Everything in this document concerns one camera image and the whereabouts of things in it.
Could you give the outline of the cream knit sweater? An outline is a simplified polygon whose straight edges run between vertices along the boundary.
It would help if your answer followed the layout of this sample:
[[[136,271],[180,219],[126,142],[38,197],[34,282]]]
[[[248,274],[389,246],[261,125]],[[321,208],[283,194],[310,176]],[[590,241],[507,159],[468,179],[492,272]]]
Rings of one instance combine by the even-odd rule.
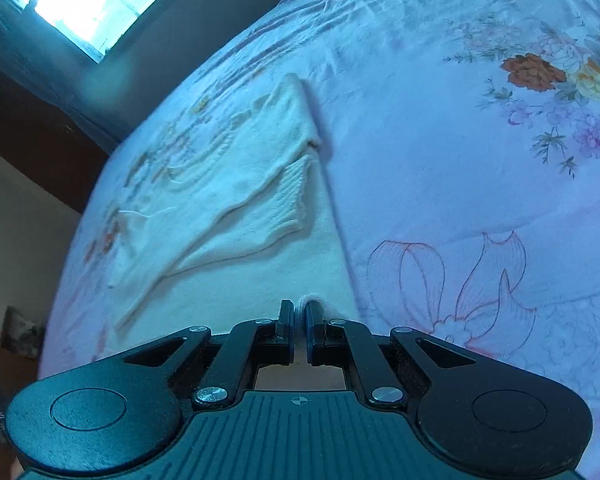
[[[357,320],[320,138],[301,80],[228,120],[192,158],[119,212],[106,348],[118,353],[192,326],[217,335],[318,302]]]

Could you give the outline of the floral pink bed sheet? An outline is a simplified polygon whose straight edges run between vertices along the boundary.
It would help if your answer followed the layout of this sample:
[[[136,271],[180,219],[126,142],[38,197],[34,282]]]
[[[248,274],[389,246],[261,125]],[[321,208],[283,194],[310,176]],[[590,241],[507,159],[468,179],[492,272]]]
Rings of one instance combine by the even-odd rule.
[[[113,354],[118,215],[288,74],[314,119],[358,319],[561,382],[600,479],[600,0],[280,0],[114,151],[62,272],[42,377]]]

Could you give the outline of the clutter beside bed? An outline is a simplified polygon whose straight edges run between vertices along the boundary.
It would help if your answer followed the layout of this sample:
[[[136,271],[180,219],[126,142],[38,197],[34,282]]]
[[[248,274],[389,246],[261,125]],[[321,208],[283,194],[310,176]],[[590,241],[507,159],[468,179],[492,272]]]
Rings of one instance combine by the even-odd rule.
[[[7,404],[36,381],[45,327],[8,307],[0,330],[0,479],[17,479],[21,468],[5,429]]]

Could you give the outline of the dark wooden door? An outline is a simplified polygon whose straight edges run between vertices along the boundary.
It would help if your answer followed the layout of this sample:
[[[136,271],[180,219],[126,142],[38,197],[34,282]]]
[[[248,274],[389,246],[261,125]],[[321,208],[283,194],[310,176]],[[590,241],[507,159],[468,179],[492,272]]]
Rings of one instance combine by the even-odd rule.
[[[77,212],[108,158],[64,112],[1,71],[0,156]]]

